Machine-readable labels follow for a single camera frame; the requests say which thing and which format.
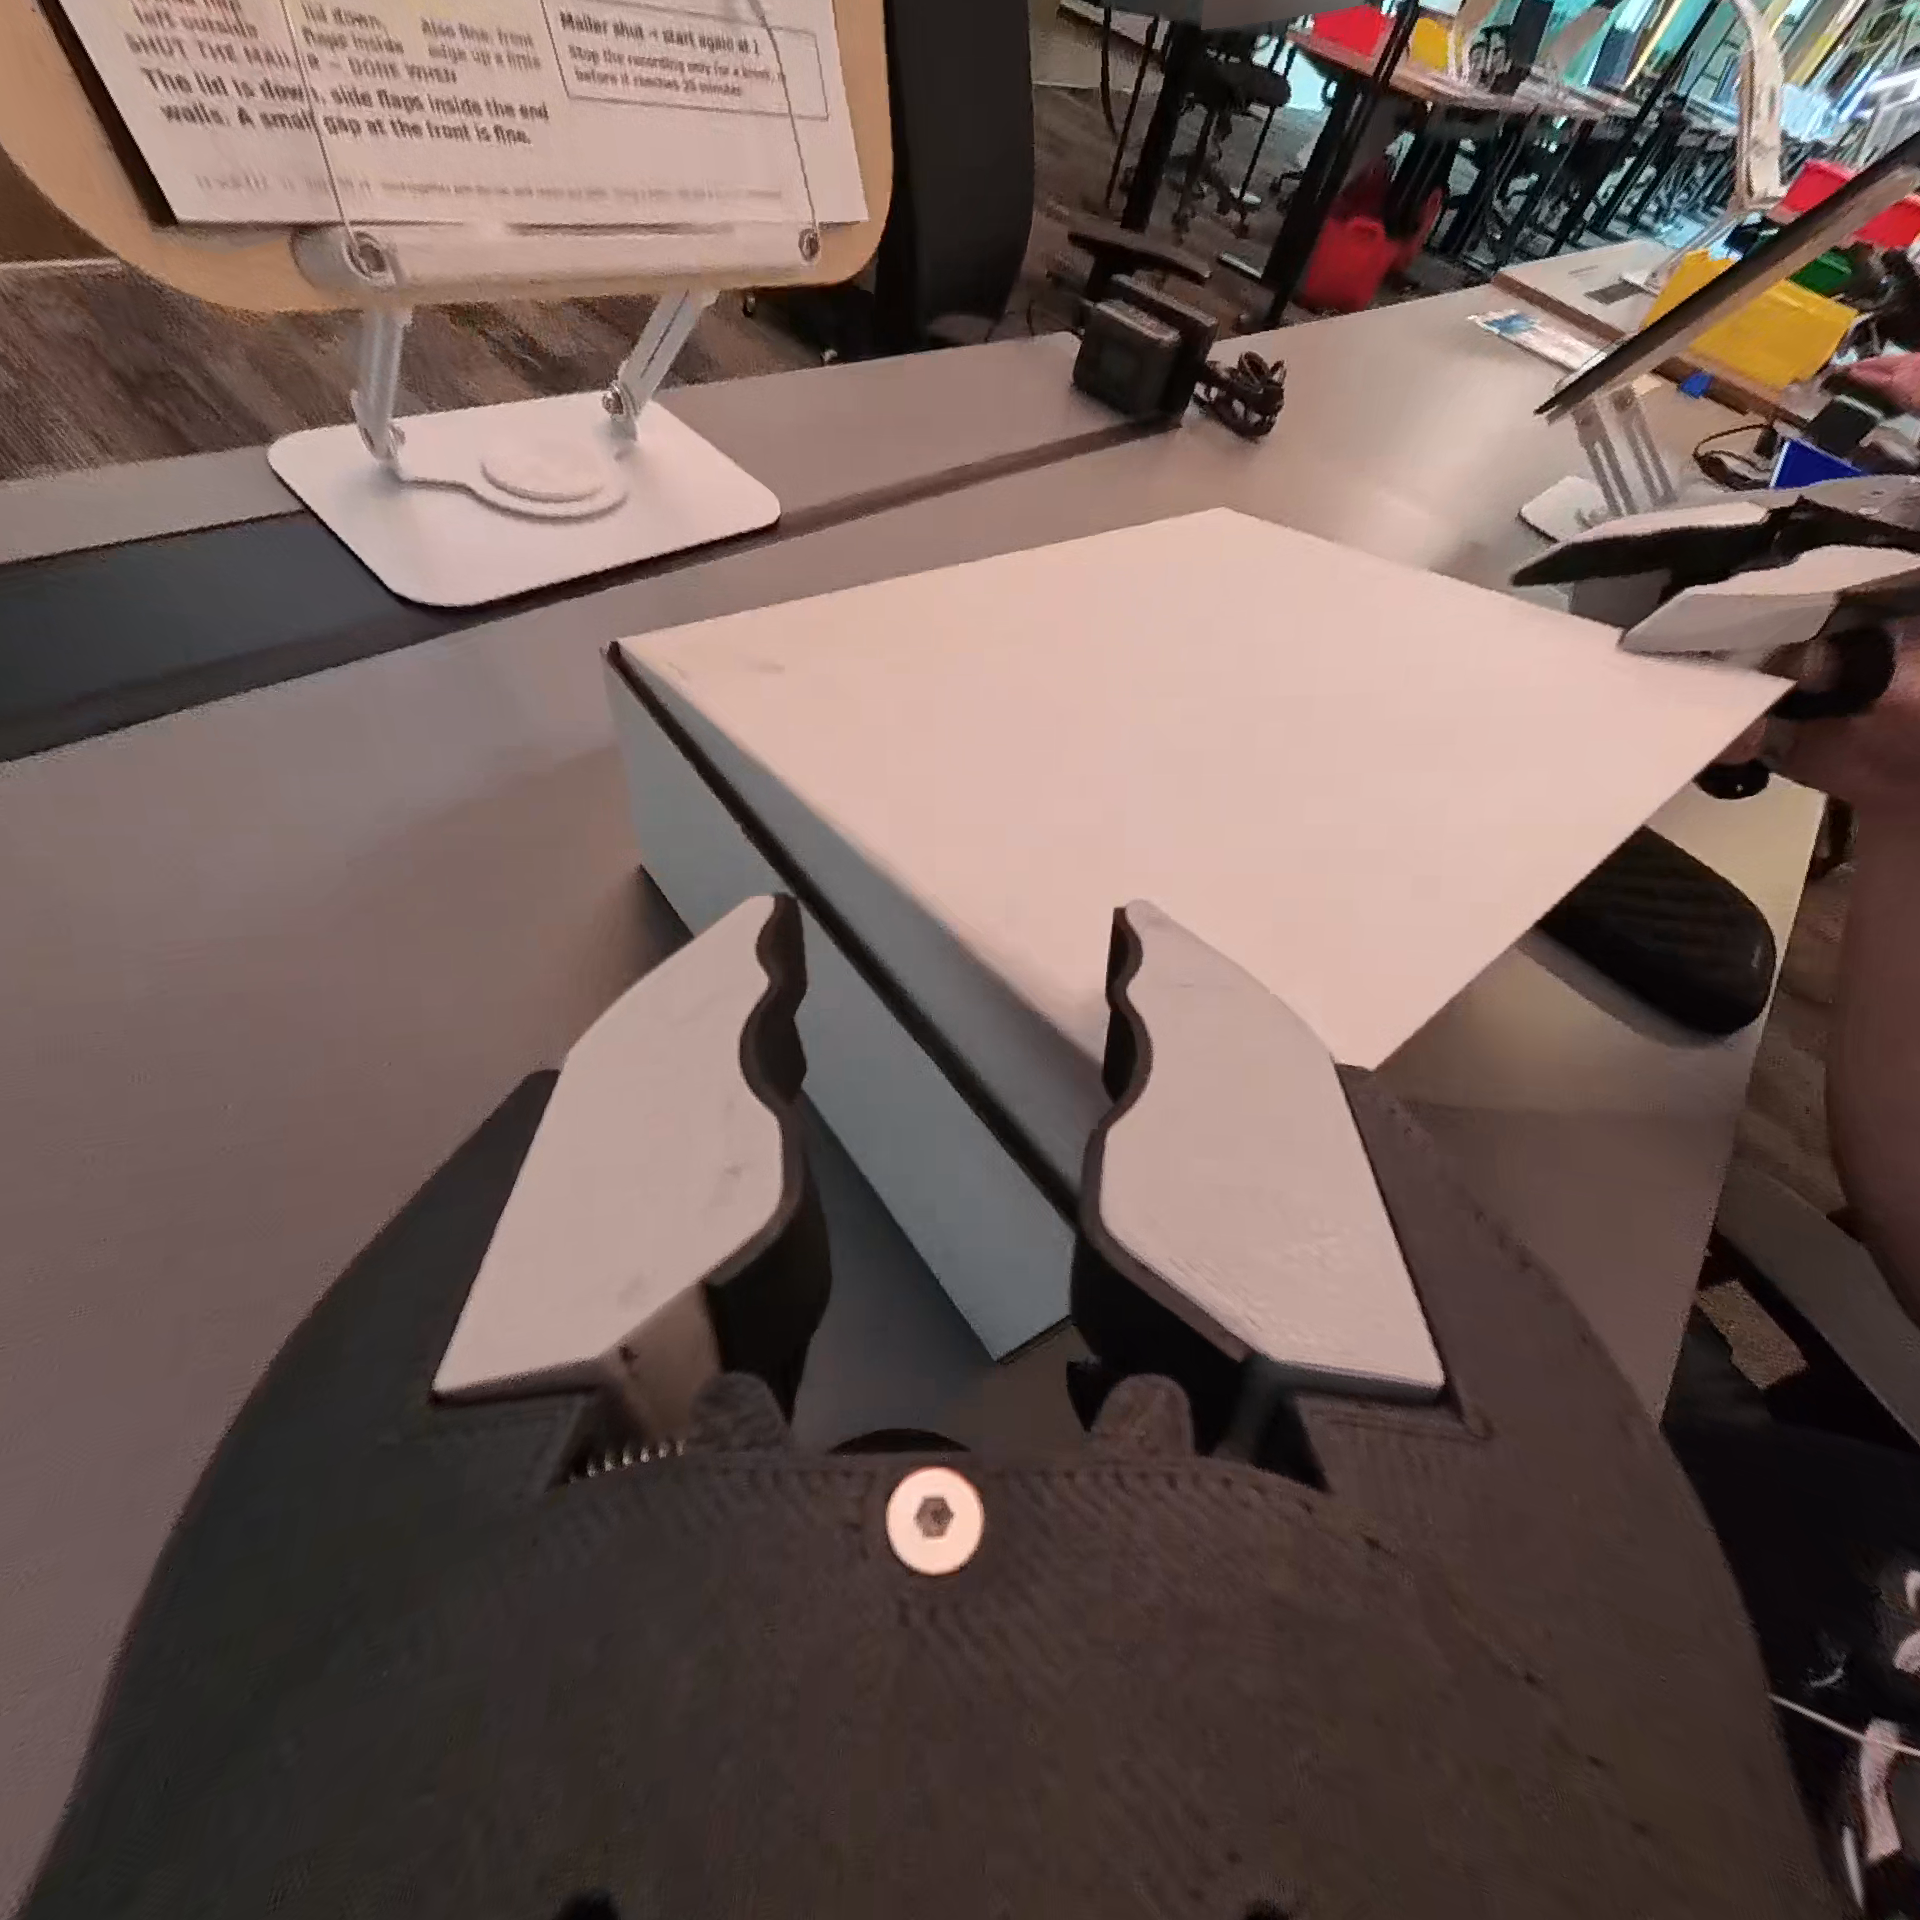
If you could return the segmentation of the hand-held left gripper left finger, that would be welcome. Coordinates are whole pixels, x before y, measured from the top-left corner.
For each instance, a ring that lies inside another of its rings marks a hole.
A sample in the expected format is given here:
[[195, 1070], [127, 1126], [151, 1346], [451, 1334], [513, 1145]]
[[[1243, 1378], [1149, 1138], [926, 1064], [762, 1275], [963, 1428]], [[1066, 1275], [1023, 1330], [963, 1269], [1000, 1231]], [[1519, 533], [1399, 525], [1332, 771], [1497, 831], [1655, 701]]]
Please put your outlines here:
[[793, 1420], [829, 1311], [806, 1167], [802, 915], [762, 896], [618, 997], [567, 1047], [444, 1346], [447, 1403], [589, 1393], [690, 1428], [757, 1378]]

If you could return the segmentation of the person's dark printed clothing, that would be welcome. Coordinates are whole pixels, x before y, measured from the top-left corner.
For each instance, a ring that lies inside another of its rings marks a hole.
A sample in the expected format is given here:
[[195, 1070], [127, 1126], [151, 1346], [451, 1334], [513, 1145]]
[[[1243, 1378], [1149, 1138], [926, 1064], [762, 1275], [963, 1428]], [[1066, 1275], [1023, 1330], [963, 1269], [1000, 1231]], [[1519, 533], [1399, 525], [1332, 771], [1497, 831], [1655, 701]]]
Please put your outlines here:
[[1916, 1454], [1808, 1423], [1693, 1311], [1661, 1435], [1760, 1643], [1846, 1916], [1916, 1916]]

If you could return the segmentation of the white folding stand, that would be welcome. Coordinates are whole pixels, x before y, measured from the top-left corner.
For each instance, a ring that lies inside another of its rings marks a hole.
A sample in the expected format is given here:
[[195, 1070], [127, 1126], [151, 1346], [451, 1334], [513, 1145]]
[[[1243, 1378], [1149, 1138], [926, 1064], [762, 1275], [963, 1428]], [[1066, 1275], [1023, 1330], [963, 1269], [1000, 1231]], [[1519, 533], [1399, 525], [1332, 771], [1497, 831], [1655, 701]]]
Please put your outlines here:
[[1644, 399], [1661, 390], [1658, 375], [1639, 375], [1594, 402], [1570, 423], [1586, 458], [1586, 478], [1564, 478], [1519, 507], [1519, 524], [1549, 539], [1570, 543], [1615, 519], [1650, 515], [1679, 507], [1679, 481], [1667, 470], [1644, 419]]
[[[295, 260], [361, 306], [350, 426], [296, 430], [266, 465], [398, 602], [510, 598], [764, 533], [781, 501], [679, 419], [660, 390], [721, 289], [802, 266], [815, 228], [303, 228]], [[605, 393], [398, 415], [410, 313], [456, 290], [573, 298], [644, 285], [656, 306]]]

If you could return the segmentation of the person's right forearm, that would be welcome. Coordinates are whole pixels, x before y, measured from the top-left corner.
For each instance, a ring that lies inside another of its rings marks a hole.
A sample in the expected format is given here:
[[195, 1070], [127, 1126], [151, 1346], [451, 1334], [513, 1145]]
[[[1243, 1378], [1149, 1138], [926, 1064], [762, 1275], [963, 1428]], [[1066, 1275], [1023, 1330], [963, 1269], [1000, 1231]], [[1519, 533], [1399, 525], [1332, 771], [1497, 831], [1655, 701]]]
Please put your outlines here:
[[1858, 807], [1826, 1114], [1852, 1229], [1916, 1316], [1916, 813]]

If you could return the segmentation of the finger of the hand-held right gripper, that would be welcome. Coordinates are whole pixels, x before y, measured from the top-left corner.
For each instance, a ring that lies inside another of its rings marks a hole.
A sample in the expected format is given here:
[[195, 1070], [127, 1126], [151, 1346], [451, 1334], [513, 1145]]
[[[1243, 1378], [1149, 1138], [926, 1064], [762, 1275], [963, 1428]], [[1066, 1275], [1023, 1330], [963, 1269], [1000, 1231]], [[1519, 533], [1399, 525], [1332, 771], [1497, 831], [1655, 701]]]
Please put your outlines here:
[[1834, 617], [1910, 617], [1916, 553], [1812, 549], [1786, 566], [1693, 586], [1618, 633], [1631, 658], [1776, 658]]
[[1667, 587], [1731, 580], [1760, 566], [1784, 507], [1721, 501], [1606, 519], [1510, 573], [1515, 587], [1574, 587], [1661, 574]]

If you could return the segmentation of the black power adapter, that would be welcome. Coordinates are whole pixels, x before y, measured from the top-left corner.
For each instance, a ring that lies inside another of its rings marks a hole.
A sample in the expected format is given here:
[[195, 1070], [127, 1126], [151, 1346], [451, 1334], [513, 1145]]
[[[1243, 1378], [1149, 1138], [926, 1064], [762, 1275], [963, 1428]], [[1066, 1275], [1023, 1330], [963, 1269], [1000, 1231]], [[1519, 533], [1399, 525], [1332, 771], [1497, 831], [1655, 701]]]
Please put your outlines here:
[[1085, 306], [1075, 390], [1121, 419], [1177, 426], [1215, 342], [1210, 313], [1121, 279], [1104, 301]]

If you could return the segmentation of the cardboard mailer box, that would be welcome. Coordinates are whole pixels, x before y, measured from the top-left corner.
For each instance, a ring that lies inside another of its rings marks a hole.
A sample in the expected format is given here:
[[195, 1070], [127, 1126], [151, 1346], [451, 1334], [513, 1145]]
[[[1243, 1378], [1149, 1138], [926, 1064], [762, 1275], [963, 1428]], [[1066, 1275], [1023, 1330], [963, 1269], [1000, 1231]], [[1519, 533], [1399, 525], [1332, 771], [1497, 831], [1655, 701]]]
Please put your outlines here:
[[1063, 1316], [1149, 903], [1374, 1068], [1667, 1392], [1758, 1030], [1681, 1034], [1531, 929], [1631, 831], [1788, 937], [1820, 799], [1692, 786], [1760, 677], [1205, 511], [610, 651], [639, 863], [690, 932], [806, 912], [806, 1095], [1005, 1358]]

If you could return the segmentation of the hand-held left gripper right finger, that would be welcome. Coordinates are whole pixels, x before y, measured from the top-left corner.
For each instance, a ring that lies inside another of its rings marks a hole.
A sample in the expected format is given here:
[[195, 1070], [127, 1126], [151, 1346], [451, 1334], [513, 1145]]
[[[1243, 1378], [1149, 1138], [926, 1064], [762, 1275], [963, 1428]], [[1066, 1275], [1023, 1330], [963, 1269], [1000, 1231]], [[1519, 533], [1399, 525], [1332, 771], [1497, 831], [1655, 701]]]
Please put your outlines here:
[[1088, 1428], [1122, 1383], [1163, 1378], [1201, 1454], [1305, 1464], [1305, 1398], [1443, 1408], [1443, 1356], [1332, 1051], [1153, 903], [1112, 912], [1099, 1085], [1066, 1276]]

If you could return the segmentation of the printed instruction sheet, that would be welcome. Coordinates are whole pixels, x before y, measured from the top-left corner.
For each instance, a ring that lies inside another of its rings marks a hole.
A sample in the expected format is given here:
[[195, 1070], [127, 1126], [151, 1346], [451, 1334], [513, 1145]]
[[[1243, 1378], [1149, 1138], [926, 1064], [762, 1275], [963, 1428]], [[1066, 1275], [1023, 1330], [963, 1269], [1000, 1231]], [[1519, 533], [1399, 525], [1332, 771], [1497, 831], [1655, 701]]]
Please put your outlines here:
[[63, 2], [183, 227], [853, 227], [829, 2]]

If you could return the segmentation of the wooden display board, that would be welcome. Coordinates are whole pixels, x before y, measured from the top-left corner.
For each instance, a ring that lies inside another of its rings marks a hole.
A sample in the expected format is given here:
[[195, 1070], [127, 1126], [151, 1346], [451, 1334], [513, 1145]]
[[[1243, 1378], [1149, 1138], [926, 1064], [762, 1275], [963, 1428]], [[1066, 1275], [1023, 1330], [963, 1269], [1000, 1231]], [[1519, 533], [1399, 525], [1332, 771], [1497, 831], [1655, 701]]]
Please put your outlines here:
[[[841, 50], [847, 98], [853, 112], [858, 180], [867, 217], [853, 227], [815, 227], [819, 245], [802, 266], [766, 267], [744, 285], [815, 289], [848, 281], [878, 247], [878, 228], [890, 195], [889, 56], [882, 2], [833, 2]], [[160, 203], [131, 133], [116, 121], [105, 86], [86, 64], [57, 2], [2, 2], [2, 156], [87, 239], [131, 267], [205, 303], [251, 313], [359, 312], [341, 290], [321, 290], [295, 260], [303, 228], [202, 228], [177, 223]], [[410, 223], [321, 223], [334, 227], [410, 227]], [[652, 289], [610, 281], [573, 298], [652, 298]], [[510, 298], [456, 290], [429, 303], [463, 301], [571, 301], [559, 294]]]

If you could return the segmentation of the black office chair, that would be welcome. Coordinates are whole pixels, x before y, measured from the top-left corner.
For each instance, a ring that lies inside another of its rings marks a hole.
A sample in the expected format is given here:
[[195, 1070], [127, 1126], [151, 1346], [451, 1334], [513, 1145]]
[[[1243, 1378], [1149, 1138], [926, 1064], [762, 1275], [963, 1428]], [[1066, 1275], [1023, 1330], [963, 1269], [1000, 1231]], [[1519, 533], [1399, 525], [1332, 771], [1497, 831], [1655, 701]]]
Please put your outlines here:
[[886, 2], [890, 207], [867, 352], [988, 341], [1030, 239], [1030, 50], [1014, 2]]

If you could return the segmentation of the thin dark-edged board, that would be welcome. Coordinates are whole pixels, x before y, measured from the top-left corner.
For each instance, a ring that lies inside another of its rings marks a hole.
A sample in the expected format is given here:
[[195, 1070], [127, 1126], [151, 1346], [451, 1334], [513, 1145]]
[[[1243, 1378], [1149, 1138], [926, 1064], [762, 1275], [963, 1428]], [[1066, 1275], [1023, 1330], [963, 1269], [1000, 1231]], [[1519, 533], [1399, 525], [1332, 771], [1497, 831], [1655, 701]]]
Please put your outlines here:
[[1594, 365], [1567, 375], [1537, 410], [1542, 423], [1570, 419], [1576, 410], [1628, 390], [1636, 378], [1658, 373], [1710, 326], [1731, 319], [1773, 285], [1799, 275], [1812, 258], [1871, 227], [1886, 207], [1916, 191], [1916, 133], [1896, 142], [1882, 159], [1838, 185], [1826, 203], [1776, 228], [1723, 275], [1704, 281], [1667, 313], [1641, 322], [1636, 338], [1615, 342]]

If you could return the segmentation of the person's right hand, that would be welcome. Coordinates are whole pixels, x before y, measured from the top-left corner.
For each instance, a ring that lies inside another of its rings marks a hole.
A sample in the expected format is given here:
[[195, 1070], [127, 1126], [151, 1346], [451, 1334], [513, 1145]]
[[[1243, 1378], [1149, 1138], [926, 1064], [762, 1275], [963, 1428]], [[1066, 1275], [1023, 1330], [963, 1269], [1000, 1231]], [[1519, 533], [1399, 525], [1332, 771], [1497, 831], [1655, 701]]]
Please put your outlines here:
[[1766, 724], [1766, 762], [1852, 815], [1847, 859], [1873, 831], [1916, 836], [1916, 622], [1892, 628], [1892, 681], [1858, 716]]

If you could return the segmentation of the background work table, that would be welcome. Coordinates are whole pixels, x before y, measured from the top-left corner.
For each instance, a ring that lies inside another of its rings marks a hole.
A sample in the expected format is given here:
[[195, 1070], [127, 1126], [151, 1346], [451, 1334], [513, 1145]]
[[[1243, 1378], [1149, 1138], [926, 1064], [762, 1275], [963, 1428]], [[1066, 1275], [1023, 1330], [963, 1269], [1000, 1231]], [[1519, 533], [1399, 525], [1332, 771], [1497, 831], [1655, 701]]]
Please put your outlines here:
[[1443, 235], [1464, 256], [1525, 152], [1553, 127], [1582, 142], [1589, 132], [1625, 132], [1636, 104], [1574, 81], [1525, 74], [1492, 92], [1439, 69], [1411, 63], [1411, 23], [1394, 20], [1377, 50], [1329, 38], [1322, 20], [1282, 33], [1282, 46], [1332, 80], [1318, 137], [1259, 267], [1266, 316], [1282, 319], [1305, 303], [1310, 260], [1329, 227], [1332, 203], [1374, 159], [1389, 162], [1380, 228], [1398, 247], [1411, 235]]

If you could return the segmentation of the yellow plastic bin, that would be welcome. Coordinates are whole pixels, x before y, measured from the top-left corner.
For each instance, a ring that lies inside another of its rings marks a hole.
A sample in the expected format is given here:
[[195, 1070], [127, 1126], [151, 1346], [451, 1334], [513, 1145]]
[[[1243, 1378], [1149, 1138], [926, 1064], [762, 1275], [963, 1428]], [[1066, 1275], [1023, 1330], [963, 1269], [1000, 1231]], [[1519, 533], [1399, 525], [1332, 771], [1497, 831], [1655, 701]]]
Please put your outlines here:
[[[1641, 326], [1723, 279], [1732, 266], [1732, 256], [1681, 251], [1667, 275], [1651, 267], [1628, 275], [1625, 281], [1651, 298]], [[1661, 375], [1723, 375], [1763, 393], [1786, 393], [1815, 378], [1847, 346], [1858, 322], [1854, 306], [1786, 279], [1698, 334], [1681, 357], [1665, 363]]]

